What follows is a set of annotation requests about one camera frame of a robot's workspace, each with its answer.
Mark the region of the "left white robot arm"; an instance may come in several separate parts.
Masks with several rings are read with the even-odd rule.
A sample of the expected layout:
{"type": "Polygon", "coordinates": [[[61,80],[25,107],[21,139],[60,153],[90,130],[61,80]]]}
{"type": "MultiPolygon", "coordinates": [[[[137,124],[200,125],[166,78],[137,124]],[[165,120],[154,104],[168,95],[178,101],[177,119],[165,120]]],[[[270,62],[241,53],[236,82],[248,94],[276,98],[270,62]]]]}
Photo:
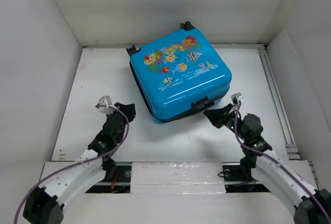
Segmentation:
{"type": "Polygon", "coordinates": [[[115,176],[116,162],[112,155],[128,135],[129,124],[136,116],[135,105],[102,104],[107,110],[100,132],[75,163],[41,179],[31,188],[21,203],[23,218],[29,223],[62,223],[64,213],[73,199],[85,193],[99,181],[115,176]]]}

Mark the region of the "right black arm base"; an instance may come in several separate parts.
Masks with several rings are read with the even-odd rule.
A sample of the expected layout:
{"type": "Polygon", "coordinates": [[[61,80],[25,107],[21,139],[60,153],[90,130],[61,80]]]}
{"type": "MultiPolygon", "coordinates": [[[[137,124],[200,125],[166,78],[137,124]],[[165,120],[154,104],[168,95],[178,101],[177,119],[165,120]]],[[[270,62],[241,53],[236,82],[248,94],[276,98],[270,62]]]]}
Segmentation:
{"type": "Polygon", "coordinates": [[[224,180],[226,193],[269,192],[269,190],[250,174],[249,163],[244,159],[240,162],[224,162],[218,177],[224,180]]]}

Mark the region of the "blue kids suitcase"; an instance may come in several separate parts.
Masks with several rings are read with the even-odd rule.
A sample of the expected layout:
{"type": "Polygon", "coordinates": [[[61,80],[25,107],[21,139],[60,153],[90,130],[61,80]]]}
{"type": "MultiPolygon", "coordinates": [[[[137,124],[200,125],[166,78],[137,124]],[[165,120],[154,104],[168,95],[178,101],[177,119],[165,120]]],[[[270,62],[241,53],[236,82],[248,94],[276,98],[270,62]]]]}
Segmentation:
{"type": "Polygon", "coordinates": [[[126,51],[147,109],[160,123],[203,112],[230,89],[230,69],[189,21],[171,34],[126,51]]]}

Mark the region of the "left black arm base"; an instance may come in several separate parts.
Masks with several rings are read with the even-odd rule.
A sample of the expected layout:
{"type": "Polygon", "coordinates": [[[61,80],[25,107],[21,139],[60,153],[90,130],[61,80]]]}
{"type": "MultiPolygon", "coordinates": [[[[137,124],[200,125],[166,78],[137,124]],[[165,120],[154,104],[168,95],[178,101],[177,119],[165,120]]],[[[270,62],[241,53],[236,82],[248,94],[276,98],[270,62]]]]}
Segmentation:
{"type": "Polygon", "coordinates": [[[106,176],[86,193],[130,193],[132,162],[117,162],[111,176],[106,176]]]}

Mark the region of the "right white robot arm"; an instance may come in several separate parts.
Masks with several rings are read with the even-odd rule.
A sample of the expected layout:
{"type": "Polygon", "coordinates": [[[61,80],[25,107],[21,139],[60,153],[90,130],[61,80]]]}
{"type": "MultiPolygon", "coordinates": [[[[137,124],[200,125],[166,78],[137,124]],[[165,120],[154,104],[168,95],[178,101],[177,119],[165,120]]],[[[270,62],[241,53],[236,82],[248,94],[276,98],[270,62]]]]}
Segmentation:
{"type": "Polygon", "coordinates": [[[254,114],[240,117],[240,107],[229,104],[206,110],[204,115],[214,127],[226,127],[235,134],[244,153],[239,166],[241,177],[266,187],[288,209],[295,223],[330,223],[330,192],[307,183],[287,166],[263,139],[260,118],[254,114]]]}

